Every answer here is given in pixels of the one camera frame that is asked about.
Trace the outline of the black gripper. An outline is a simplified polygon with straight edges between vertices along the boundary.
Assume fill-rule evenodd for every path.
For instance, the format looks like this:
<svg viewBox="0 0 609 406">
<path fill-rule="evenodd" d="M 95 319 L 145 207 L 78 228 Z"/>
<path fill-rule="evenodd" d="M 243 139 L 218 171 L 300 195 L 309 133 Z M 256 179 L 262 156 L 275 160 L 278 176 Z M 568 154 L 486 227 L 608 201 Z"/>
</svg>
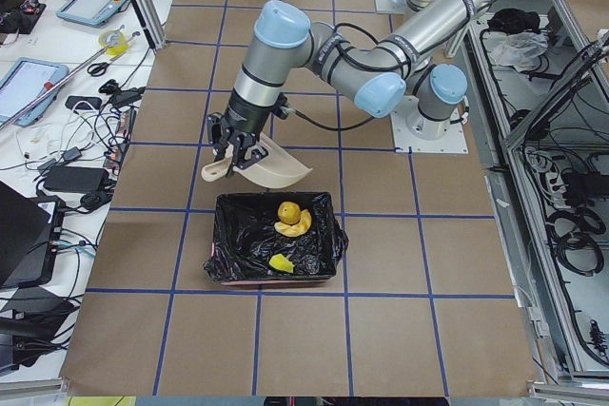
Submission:
<svg viewBox="0 0 609 406">
<path fill-rule="evenodd" d="M 257 106 L 232 91 L 225 112 L 211 113 L 206 117 L 207 138 L 213 149 L 214 161 L 223 160 L 228 145 L 233 146 L 226 173 L 228 177 L 268 156 L 269 151 L 258 142 L 269 114 L 280 106 L 281 96 L 271 106 Z"/>
</svg>

